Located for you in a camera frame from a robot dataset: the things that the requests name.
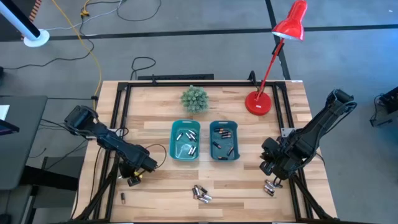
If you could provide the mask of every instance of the teal plastic bin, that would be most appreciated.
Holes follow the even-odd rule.
[[[186,133],[188,130],[195,132],[196,142],[189,140]],[[181,138],[177,141],[177,137],[180,133],[183,133]],[[191,146],[196,146],[197,149],[193,156],[188,155]],[[200,123],[194,120],[178,120],[174,121],[172,126],[172,132],[170,135],[170,156],[173,159],[181,161],[194,161],[199,157],[200,152]]]
[[[221,138],[221,134],[215,132],[215,129],[223,128],[224,131],[228,131],[231,133],[230,138]],[[219,149],[217,146],[213,144],[216,142],[221,146]],[[232,153],[228,155],[228,151],[234,147]],[[216,161],[234,161],[239,159],[241,155],[239,155],[238,150],[238,124],[234,121],[213,121],[210,124],[210,155]],[[218,157],[226,157],[227,160],[220,160]]]

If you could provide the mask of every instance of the black metal frame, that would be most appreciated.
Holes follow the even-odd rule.
[[[186,82],[157,82],[153,80],[152,82],[119,82],[118,83],[118,88],[116,92],[116,98],[114,102],[114,108],[113,108],[113,113],[112,113],[112,119],[111,119],[111,125],[110,128],[115,128],[116,127],[116,120],[118,118],[118,109],[120,105],[120,100],[122,96],[122,92],[125,91],[125,97],[124,97],[124,104],[123,104],[123,110],[122,110],[122,118],[121,118],[121,124],[120,128],[123,128],[126,124],[126,118],[127,118],[127,112],[129,109],[129,100],[131,96],[131,89],[133,87],[145,87],[145,86],[190,86],[190,85],[195,85],[195,86],[259,86],[261,82],[257,82],[255,78],[252,80],[248,81],[242,81],[242,82],[218,82],[218,81],[211,81],[211,82],[201,82],[201,81],[186,81]],[[287,120],[290,128],[294,127],[294,122],[293,122],[293,116],[292,112],[290,110],[290,103],[289,103],[289,97],[287,95],[287,89],[286,89],[286,84],[285,82],[267,82],[266,86],[270,86],[272,88],[272,92],[274,95],[274,104],[275,108],[277,111],[277,119],[278,119],[278,124],[279,128],[284,128],[284,122],[283,122],[283,116],[280,108],[280,102],[279,102],[279,96],[278,96],[278,88],[282,92],[282,96],[284,99],[284,106],[286,109],[287,113]],[[106,178],[106,173],[109,167],[109,160],[110,160],[110,152],[105,153],[104,161],[103,161],[103,167],[101,170],[101,177],[100,177],[100,185],[104,183],[105,178]],[[119,157],[115,156],[114,158],[114,164],[117,164],[119,162]],[[304,176],[304,171],[301,169],[298,172],[299,178],[301,182],[303,183],[304,186],[307,186],[306,181],[305,181],[305,176]],[[295,188],[294,181],[292,179],[289,179],[289,186],[290,186],[290,192],[292,196],[292,205],[294,209],[294,215],[295,219],[298,222],[299,220],[302,219],[301,213],[300,213],[300,206],[299,206],[299,201],[297,199],[297,191]],[[116,176],[114,176],[114,179],[112,180],[110,187],[109,187],[109,195],[108,195],[108,201],[106,204],[106,213],[105,213],[105,218],[102,220],[110,220],[111,218],[111,212],[112,212],[112,207],[113,207],[113,198],[114,198],[114,190],[116,187]],[[307,199],[304,198],[305,202],[305,208],[306,208],[306,213],[307,213],[307,218],[313,219],[312,215],[312,209],[310,205],[307,202]],[[100,214],[100,206],[101,202],[97,204],[94,210],[93,214],[93,219],[94,220],[99,220],[99,214]]]

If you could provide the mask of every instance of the succulent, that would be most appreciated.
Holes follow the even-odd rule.
[[[182,93],[181,104],[189,113],[201,113],[208,108],[209,97],[203,87],[189,86],[189,89]]]

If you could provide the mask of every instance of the wooden table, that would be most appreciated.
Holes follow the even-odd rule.
[[[97,112],[106,125],[111,121],[118,81],[103,82]],[[290,106],[296,128],[311,120],[310,108],[302,82],[286,82]],[[112,222],[269,222],[294,221],[289,184],[282,182],[274,197],[263,191],[264,180],[273,180],[260,169],[261,144],[267,137],[280,135],[275,106],[265,116],[250,114],[244,99],[253,87],[205,87],[210,97],[207,113],[191,116],[180,104],[180,95],[187,87],[134,87],[129,102],[126,126],[127,142],[144,147],[159,143],[169,150],[170,129],[177,119],[194,119],[201,124],[200,156],[195,162],[173,160],[167,155],[162,167],[145,174],[142,183],[129,187],[125,180],[118,180],[111,215]],[[272,98],[271,88],[265,92]],[[279,93],[284,123],[287,126],[282,94]],[[123,108],[122,96],[119,114]],[[209,124],[214,120],[228,119],[238,123],[238,142],[241,157],[234,162],[216,162],[209,155]],[[86,151],[80,177],[80,193],[76,215],[90,201],[93,169],[98,146],[90,142]],[[162,162],[165,156],[161,147],[150,149],[150,156]],[[104,156],[102,149],[96,166],[94,191],[100,179]],[[335,207],[323,163],[319,158],[304,168],[310,192],[327,213],[335,217]],[[209,191],[213,200],[204,204],[192,199],[191,188],[200,184]],[[120,193],[126,195],[122,205]],[[104,217],[108,193],[101,204]],[[302,195],[298,191],[301,213],[305,217]]]

